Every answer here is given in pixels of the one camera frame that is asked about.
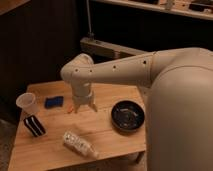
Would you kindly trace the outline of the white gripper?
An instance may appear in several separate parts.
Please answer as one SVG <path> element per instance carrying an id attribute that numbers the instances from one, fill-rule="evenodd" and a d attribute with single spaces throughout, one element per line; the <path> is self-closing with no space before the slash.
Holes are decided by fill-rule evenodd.
<path id="1" fill-rule="evenodd" d="M 80 105 L 88 104 L 95 112 L 98 111 L 94 102 L 94 93 L 90 83 L 74 84 L 72 86 L 72 99 L 74 102 L 74 113 L 78 113 Z"/>

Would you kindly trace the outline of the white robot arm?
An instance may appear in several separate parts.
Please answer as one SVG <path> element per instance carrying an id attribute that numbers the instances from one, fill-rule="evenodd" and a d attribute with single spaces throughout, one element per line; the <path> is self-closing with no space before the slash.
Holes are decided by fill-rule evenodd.
<path id="1" fill-rule="evenodd" d="M 80 54 L 60 74 L 76 107 L 93 101 L 93 83 L 147 87 L 147 171 L 213 171 L 213 51 L 170 49 L 99 64 Z"/>

